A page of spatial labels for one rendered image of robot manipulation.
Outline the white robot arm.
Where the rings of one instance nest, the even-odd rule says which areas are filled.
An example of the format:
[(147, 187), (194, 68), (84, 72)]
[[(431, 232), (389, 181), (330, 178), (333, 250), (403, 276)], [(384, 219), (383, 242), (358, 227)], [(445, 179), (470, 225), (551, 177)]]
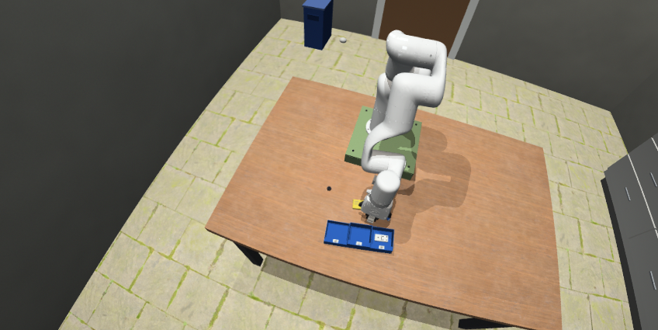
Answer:
[(408, 36), (399, 30), (388, 35), (386, 51), (389, 58), (385, 73), (377, 81), (376, 101), (372, 118), (365, 126), (368, 136), (361, 160), (365, 172), (378, 174), (372, 181), (373, 188), (366, 191), (372, 205), (378, 208), (388, 207), (395, 197), (406, 158), (373, 147), (380, 141), (410, 132), (418, 106), (436, 108), (441, 104), (447, 66), (447, 49), (443, 43)]

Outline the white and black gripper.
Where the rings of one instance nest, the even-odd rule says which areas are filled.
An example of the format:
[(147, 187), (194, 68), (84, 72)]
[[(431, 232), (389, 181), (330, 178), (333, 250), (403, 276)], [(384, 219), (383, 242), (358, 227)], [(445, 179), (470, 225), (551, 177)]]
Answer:
[(378, 208), (372, 205), (369, 199), (369, 194), (367, 194), (364, 201), (360, 202), (358, 205), (361, 207), (361, 211), (367, 216), (366, 219), (368, 219), (369, 215), (375, 217), (374, 222), (376, 222), (378, 219), (386, 220), (392, 216), (390, 211), (393, 206), (393, 201), (386, 208)]

